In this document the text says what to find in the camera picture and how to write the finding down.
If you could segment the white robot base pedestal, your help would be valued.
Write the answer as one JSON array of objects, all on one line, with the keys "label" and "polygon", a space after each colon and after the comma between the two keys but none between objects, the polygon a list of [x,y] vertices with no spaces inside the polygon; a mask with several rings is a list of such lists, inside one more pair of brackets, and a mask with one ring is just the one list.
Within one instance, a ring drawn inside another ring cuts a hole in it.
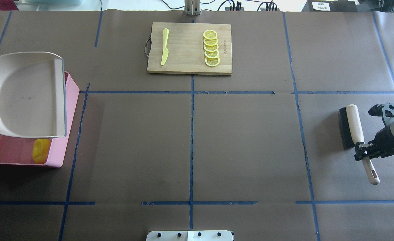
[{"label": "white robot base pedestal", "polygon": [[234,233],[229,230],[176,230],[151,231],[147,241],[234,241]]}]

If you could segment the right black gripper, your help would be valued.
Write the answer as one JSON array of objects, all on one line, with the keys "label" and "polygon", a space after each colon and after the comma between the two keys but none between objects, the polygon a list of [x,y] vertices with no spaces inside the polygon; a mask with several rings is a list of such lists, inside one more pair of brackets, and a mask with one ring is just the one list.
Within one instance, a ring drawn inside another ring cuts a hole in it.
[{"label": "right black gripper", "polygon": [[366,151],[370,159],[394,155],[394,104],[376,104],[368,110],[368,114],[382,117],[385,127],[360,150]]}]

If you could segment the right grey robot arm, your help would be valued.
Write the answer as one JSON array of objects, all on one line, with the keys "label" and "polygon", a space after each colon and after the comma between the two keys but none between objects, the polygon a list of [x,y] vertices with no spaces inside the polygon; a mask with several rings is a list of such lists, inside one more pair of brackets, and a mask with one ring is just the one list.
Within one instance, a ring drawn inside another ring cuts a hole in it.
[{"label": "right grey robot arm", "polygon": [[371,159],[394,155],[394,104],[377,104],[368,110],[371,116],[380,116],[384,128],[378,131],[373,140],[365,143],[359,110],[356,105],[347,105],[348,125],[355,144],[356,161],[362,161],[367,178],[372,185],[380,183],[380,178]]}]

